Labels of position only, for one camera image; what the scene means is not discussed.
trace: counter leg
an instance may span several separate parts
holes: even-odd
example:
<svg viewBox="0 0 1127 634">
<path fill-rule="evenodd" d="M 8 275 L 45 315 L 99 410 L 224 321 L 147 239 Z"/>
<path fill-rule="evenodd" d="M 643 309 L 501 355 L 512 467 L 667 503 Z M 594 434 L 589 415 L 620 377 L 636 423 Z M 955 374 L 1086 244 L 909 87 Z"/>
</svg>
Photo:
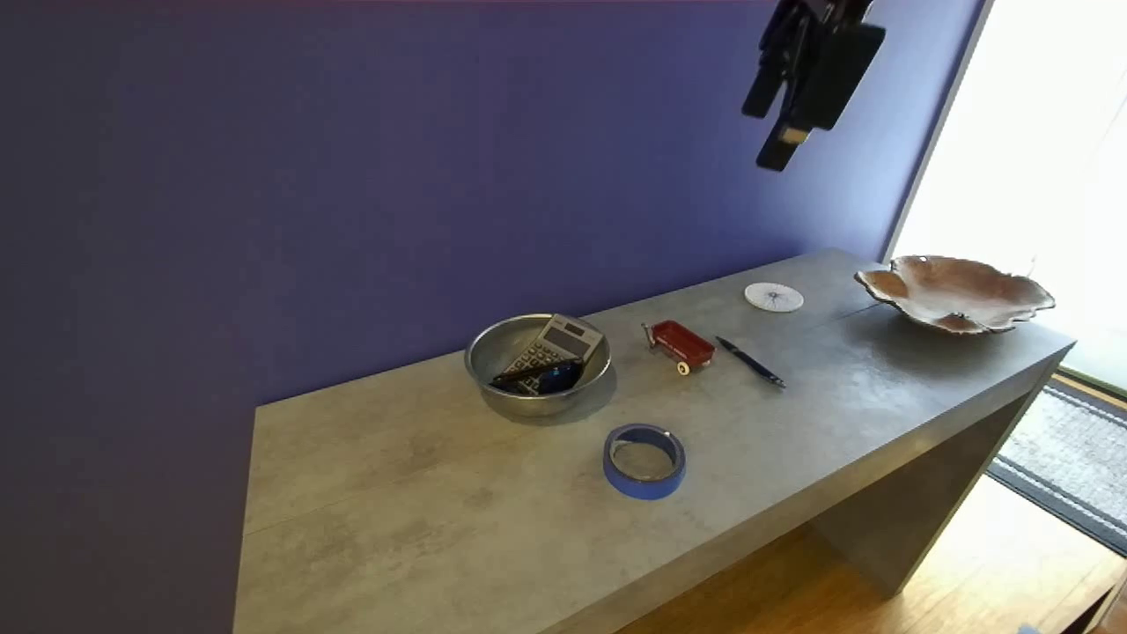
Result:
<svg viewBox="0 0 1127 634">
<path fill-rule="evenodd" d="M 997 410 L 896 470 L 825 510 L 812 529 L 855 565 L 876 593 L 901 593 L 1031 399 L 1037 396 L 1026 396 Z"/>
</svg>

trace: pen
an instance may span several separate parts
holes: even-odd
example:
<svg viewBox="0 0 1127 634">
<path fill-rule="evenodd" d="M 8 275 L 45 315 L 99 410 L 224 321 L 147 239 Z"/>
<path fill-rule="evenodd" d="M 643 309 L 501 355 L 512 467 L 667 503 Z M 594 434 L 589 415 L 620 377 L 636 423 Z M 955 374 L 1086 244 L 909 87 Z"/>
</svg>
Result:
<svg viewBox="0 0 1127 634">
<path fill-rule="evenodd" d="M 742 348 L 737 348 L 729 339 L 714 339 L 726 352 L 733 352 L 742 366 L 751 366 L 769 386 L 783 387 L 783 377 L 770 374 L 764 364 L 751 361 Z"/>
</svg>

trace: purple wall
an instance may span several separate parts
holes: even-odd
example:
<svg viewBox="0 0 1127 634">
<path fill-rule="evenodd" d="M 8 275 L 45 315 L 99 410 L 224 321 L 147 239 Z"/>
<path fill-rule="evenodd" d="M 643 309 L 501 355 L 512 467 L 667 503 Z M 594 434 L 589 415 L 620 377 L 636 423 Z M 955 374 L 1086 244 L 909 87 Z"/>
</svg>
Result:
<svg viewBox="0 0 1127 634">
<path fill-rule="evenodd" d="M 0 20 L 0 624 L 224 630 L 251 410 L 798 251 L 876 258 L 974 0 L 755 168 L 770 5 Z"/>
</svg>

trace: black object on wall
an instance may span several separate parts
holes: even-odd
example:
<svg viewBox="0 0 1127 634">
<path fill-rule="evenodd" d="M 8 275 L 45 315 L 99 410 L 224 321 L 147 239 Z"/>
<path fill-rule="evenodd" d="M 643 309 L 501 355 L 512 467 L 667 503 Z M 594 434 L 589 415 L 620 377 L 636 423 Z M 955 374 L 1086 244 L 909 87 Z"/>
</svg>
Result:
<svg viewBox="0 0 1127 634">
<path fill-rule="evenodd" d="M 871 0 L 778 0 L 760 40 L 760 70 L 742 100 L 746 118 L 769 118 L 778 87 L 783 114 L 758 165 L 785 168 L 812 127 L 832 130 L 885 44 L 859 24 Z"/>
</svg>

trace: red object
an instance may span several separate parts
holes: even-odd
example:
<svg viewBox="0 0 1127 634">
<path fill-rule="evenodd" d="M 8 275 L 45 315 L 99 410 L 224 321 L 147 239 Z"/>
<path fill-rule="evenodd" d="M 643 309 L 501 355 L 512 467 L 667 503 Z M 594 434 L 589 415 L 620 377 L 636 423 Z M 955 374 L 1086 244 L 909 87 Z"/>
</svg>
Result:
<svg viewBox="0 0 1127 634">
<path fill-rule="evenodd" d="M 697 333 L 661 321 L 648 329 L 648 343 L 660 347 L 674 364 L 679 377 L 692 377 L 695 370 L 710 364 L 714 347 L 706 343 Z"/>
</svg>

